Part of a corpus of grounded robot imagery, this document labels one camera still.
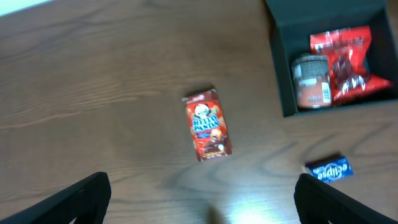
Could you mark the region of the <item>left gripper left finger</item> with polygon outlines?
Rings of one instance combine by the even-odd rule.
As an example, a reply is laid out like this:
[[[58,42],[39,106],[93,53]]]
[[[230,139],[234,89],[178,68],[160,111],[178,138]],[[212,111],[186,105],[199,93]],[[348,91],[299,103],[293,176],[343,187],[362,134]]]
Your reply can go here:
[[[111,198],[105,172],[96,172],[49,198],[1,220],[3,224],[102,224]]]

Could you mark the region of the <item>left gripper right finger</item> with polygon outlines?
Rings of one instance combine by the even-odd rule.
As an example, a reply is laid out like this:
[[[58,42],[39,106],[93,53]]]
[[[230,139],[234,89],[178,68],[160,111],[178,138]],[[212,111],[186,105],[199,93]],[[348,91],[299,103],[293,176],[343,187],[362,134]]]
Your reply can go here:
[[[397,224],[309,174],[300,174],[294,201],[304,224]]]

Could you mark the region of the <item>Hello Panda red box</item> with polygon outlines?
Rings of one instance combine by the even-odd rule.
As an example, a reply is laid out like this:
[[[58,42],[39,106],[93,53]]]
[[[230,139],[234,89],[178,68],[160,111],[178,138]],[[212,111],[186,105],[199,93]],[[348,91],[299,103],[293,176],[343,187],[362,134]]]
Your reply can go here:
[[[229,156],[232,145],[218,92],[212,88],[182,98],[199,162]]]

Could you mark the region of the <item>Pringles small can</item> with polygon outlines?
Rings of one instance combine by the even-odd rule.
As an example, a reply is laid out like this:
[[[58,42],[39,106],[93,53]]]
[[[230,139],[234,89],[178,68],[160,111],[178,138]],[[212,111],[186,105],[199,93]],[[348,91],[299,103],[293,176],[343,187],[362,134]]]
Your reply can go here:
[[[329,64],[326,56],[302,54],[290,67],[298,108],[312,110],[332,105]]]

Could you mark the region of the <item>red Hacks candy bag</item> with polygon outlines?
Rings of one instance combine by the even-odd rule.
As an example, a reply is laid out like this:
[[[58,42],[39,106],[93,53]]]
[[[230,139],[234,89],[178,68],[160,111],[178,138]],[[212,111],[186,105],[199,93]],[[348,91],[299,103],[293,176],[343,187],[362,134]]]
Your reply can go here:
[[[310,36],[311,51],[328,57],[334,105],[392,86],[391,81],[368,72],[364,66],[371,41],[369,26],[349,27]]]

